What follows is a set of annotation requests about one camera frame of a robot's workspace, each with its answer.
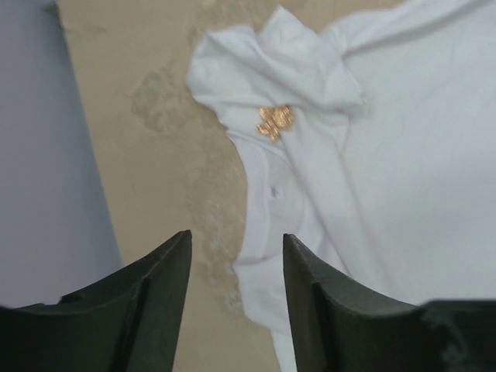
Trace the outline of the white t-shirt garment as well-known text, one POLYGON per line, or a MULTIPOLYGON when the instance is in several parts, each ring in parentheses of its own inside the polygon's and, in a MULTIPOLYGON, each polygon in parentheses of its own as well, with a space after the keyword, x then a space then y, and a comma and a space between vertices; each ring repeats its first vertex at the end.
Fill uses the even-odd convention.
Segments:
POLYGON ((188 87, 234 142, 246 315, 296 370, 282 236, 384 295, 419 304, 495 294, 495 3, 409 1, 320 33, 284 8, 209 33, 188 87), (260 106, 289 105, 277 142, 260 106))

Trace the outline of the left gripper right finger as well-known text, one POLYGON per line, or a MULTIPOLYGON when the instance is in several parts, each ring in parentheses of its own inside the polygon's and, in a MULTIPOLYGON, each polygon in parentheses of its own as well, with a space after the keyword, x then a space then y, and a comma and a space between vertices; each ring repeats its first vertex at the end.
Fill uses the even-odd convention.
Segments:
POLYGON ((494 301, 410 305, 373 291, 283 238, 299 371, 493 371, 494 301))

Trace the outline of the gold butterfly brooch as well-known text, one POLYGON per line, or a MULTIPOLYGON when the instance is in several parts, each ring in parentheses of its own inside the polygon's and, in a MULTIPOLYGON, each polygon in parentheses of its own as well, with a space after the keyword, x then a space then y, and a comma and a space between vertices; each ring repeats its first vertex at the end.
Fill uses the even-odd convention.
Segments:
POLYGON ((257 132, 268 137, 272 142, 277 142, 284 131, 292 128, 295 118, 289 105, 260 106, 260 123, 257 132))

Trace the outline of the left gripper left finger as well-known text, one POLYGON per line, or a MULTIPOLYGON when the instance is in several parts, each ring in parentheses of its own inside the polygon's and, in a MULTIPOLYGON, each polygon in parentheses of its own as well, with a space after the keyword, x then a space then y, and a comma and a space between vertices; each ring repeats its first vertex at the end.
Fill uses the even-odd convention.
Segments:
POLYGON ((3 371, 171 371, 192 235, 155 250, 54 305, 1 309, 3 371))

